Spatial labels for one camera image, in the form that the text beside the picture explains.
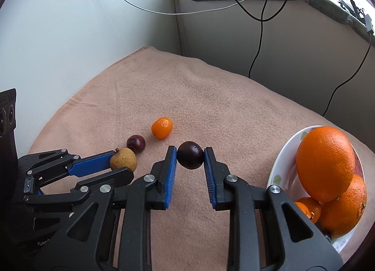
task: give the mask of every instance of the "gray wall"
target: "gray wall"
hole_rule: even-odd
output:
[[[231,1],[180,0],[182,12],[219,8]],[[260,18],[264,1],[244,7]],[[269,1],[264,17],[282,5]],[[183,17],[185,53],[225,70],[248,75],[259,44],[260,22],[238,6]],[[322,114],[340,83],[359,67],[368,43],[352,28],[333,21],[302,0],[290,1],[273,20],[264,23],[260,55],[251,78],[272,91]],[[341,87],[326,118],[352,133],[375,151],[375,48],[357,76]]]
[[[172,0],[129,1],[174,10]],[[0,33],[0,91],[17,89],[19,155],[63,103],[114,62],[146,45],[180,51],[175,17],[122,0],[6,0]]]

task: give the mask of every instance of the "orange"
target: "orange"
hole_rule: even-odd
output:
[[[353,176],[349,188],[322,206],[319,223],[322,229],[337,238],[349,233],[359,222],[366,207],[367,192],[362,177]]]
[[[302,197],[298,199],[297,202],[303,203],[307,206],[312,215],[311,221],[313,223],[316,223],[322,211],[322,206],[320,205],[320,202],[316,201],[315,199],[312,199],[311,197]]]
[[[309,211],[309,209],[307,208],[306,205],[304,205],[303,203],[300,203],[300,202],[295,202],[295,204],[307,216],[307,218],[311,219],[311,212]]]
[[[151,131],[158,139],[165,139],[173,128],[172,120],[166,116],[161,117],[151,126]]]
[[[321,202],[331,201],[348,189],[355,165],[348,138],[333,127],[310,131],[296,153],[297,173],[303,188]]]

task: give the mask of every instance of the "bowl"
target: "bowl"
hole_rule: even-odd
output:
[[[287,143],[284,145],[279,155],[277,156],[275,163],[273,164],[267,187],[272,184],[280,186],[293,201],[297,201],[301,197],[309,196],[302,187],[297,175],[296,152],[303,138],[310,131],[317,127],[321,127],[321,125],[306,127],[297,132],[287,141]],[[353,150],[356,158],[356,168],[354,170],[354,173],[361,176],[364,180],[361,160],[359,159],[354,147]],[[349,233],[345,234],[344,236],[332,239],[331,244],[338,253],[340,253],[346,246],[350,238],[353,236],[356,228],[357,226],[355,226]]]

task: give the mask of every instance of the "cable connector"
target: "cable connector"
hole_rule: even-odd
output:
[[[372,20],[369,14],[366,14],[364,17],[364,21],[366,23],[366,31],[370,34],[374,33],[374,28],[372,27]]]

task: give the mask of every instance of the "camera lens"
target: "camera lens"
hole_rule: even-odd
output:
[[[6,121],[5,121],[5,110],[0,110],[0,136],[2,136],[5,133],[5,127],[6,127]]]
[[[13,121],[14,121],[14,107],[13,105],[11,105],[9,107],[9,111],[8,111],[8,120],[9,120],[9,124],[12,124]]]

